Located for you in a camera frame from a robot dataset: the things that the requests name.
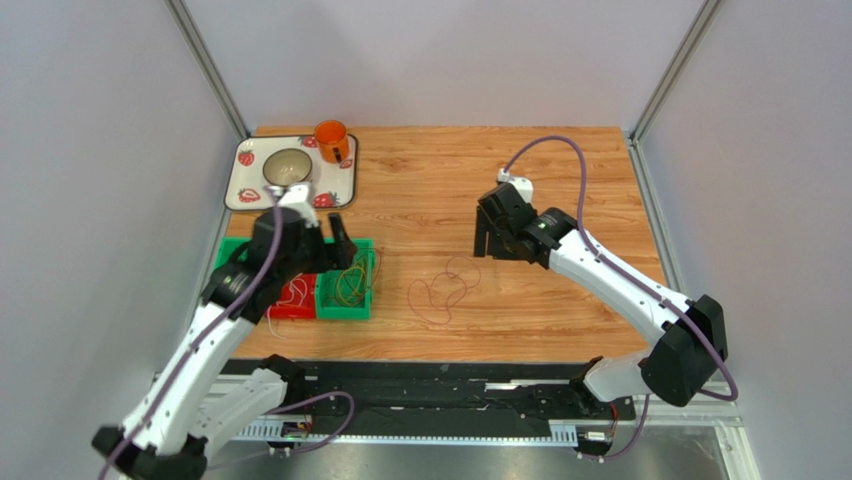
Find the wooden table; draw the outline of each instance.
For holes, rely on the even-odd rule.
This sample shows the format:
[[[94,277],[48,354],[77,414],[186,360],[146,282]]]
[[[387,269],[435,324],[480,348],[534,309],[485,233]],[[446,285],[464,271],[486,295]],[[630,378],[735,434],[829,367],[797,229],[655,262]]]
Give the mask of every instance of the wooden table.
[[[257,136],[293,135],[310,128],[259,128]],[[586,228],[611,251],[663,281],[654,242],[622,132],[617,128],[362,127],[358,137],[355,202],[341,210],[353,238],[373,238],[382,252],[373,318],[357,321],[266,320],[237,349],[238,357],[278,353],[301,359],[585,362],[645,346],[617,314],[567,278],[526,262],[475,258],[482,280],[452,309],[424,308],[430,282],[453,256],[470,256],[476,200],[495,186],[498,168],[530,140],[548,134],[573,138],[589,162]],[[546,142],[512,171],[535,184],[533,205],[574,215],[579,164],[567,145]],[[250,236],[257,214],[235,213],[227,235]],[[457,259],[454,273],[468,284],[476,271]],[[446,277],[433,301],[457,290]]]

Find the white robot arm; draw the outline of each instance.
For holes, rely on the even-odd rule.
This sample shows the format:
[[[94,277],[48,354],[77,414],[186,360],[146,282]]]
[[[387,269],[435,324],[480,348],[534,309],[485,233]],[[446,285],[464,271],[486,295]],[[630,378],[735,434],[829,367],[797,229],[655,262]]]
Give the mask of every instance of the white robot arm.
[[[213,272],[186,337],[145,397],[120,425],[101,427],[93,438],[108,463],[131,478],[201,478],[207,460],[246,425],[303,400],[304,369],[273,355],[241,386],[201,408],[225,362],[284,285],[302,273],[352,263],[355,245],[337,214],[329,214],[334,241],[325,243],[309,184],[289,187],[277,203],[280,216],[261,215],[252,239]]]
[[[591,360],[572,382],[578,401],[599,411],[616,398],[654,393],[670,404],[686,405],[715,372],[716,363],[678,310],[724,359],[721,306],[706,295],[693,302],[651,280],[581,232],[565,212],[549,208],[539,215],[530,204],[533,186],[528,179],[501,170],[497,180],[497,187],[479,199],[474,255],[526,260],[571,278],[624,317],[650,345],[620,358]]]

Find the strawberry print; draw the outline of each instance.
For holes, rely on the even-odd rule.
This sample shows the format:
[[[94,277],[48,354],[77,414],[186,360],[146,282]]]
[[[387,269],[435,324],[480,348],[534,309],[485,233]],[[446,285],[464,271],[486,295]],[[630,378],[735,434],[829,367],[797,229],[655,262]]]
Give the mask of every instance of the strawberry print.
[[[253,188],[244,188],[240,190],[237,198],[243,203],[252,203],[260,200],[260,194]]]
[[[254,163],[254,152],[248,149],[240,150],[240,153],[237,154],[237,161],[239,161],[240,164],[248,167],[249,165]]]
[[[334,192],[321,193],[314,198],[314,207],[329,208],[337,205],[337,194]]]
[[[317,148],[317,139],[314,138],[313,135],[299,137],[299,143],[301,143],[303,147]]]

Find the rubber band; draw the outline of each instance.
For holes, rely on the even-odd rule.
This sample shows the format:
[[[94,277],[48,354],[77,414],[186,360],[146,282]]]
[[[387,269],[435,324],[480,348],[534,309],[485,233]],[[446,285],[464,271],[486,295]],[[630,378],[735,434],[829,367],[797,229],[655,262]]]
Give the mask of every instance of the rubber band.
[[[468,285],[467,282],[465,282],[464,279],[461,277],[461,274],[453,273],[453,272],[450,271],[450,264],[453,262],[453,260],[456,260],[456,259],[467,260],[468,262],[470,262],[471,265],[473,265],[473,267],[476,269],[477,274],[478,274],[478,278],[476,279],[476,283],[474,283],[472,285]],[[435,291],[434,291],[435,282],[437,282],[438,279],[440,279],[441,277],[446,277],[450,281],[453,281],[453,282],[457,280],[457,281],[461,282],[461,284],[462,284],[461,288],[454,290],[454,291],[450,292],[449,295],[447,295],[447,299],[446,299],[446,302],[445,302],[443,307],[439,307],[439,306],[435,305],[435,301],[433,300],[433,297],[435,296]],[[449,260],[447,260],[447,263],[444,265],[444,271],[435,275],[432,278],[432,281],[430,283],[426,283],[426,281],[423,280],[423,279],[417,279],[417,280],[414,280],[413,282],[411,282],[408,285],[408,295],[407,295],[408,308],[411,309],[412,313],[414,313],[415,315],[417,315],[418,317],[420,317],[421,319],[423,319],[427,323],[430,323],[432,325],[447,325],[448,323],[450,323],[453,320],[452,308],[455,307],[456,305],[458,305],[458,303],[461,302],[467,296],[468,291],[470,289],[476,287],[477,285],[479,285],[479,283],[481,281],[482,281],[482,270],[476,265],[476,263],[473,262],[473,260],[471,260],[468,257],[459,257],[459,256],[451,257]],[[418,284],[418,283],[421,283],[426,287],[427,296],[429,298],[429,306],[431,306],[432,309],[435,310],[435,311],[446,312],[446,314],[447,314],[446,321],[436,322],[434,320],[430,320],[425,315],[418,312],[417,309],[414,307],[414,303],[412,303],[412,301],[411,301],[411,289],[414,287],[415,284]],[[458,299],[456,299],[455,301],[450,303],[453,296],[460,293],[460,292],[461,292],[461,295],[458,297]]]

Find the green basket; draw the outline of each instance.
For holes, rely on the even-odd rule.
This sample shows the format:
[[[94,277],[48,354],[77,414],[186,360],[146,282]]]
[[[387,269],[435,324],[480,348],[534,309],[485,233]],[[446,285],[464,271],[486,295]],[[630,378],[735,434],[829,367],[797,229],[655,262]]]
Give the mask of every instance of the green basket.
[[[355,238],[352,240],[358,247],[355,254],[353,266],[361,264],[365,270],[365,278],[353,275],[354,270],[347,272],[329,272],[317,276],[315,290],[317,318],[323,320],[369,320],[373,305],[373,271],[376,268],[376,252],[373,249],[373,240],[369,238]],[[351,304],[335,299],[337,289],[341,296],[351,298],[353,290],[364,289],[365,293],[360,299],[353,300]]]
[[[232,253],[243,243],[251,240],[248,237],[225,237],[219,245],[219,253],[216,256],[216,268],[221,267],[228,261]],[[353,301],[352,305],[345,305],[335,301],[334,296],[337,289],[337,279],[344,272],[321,273],[317,275],[317,285],[314,289],[316,301],[317,318],[323,320],[369,320],[372,314],[373,304],[373,275],[376,268],[376,252],[373,250],[373,240],[369,238],[354,238],[352,242],[358,247],[355,254],[355,263],[361,262],[366,270],[366,293],[362,299]],[[352,295],[352,287],[361,288],[357,281],[340,282],[340,293],[344,298]]]
[[[225,238],[223,238],[222,243],[219,245],[219,254],[216,255],[216,267],[215,268],[219,268],[222,265],[224,265],[225,262],[228,261],[228,257],[230,257],[232,253],[234,253],[234,250],[236,250],[237,247],[248,242],[249,240],[251,240],[251,239],[248,238],[248,237],[225,237]],[[241,260],[246,259],[245,252],[243,252],[243,254],[240,255],[240,259]]]

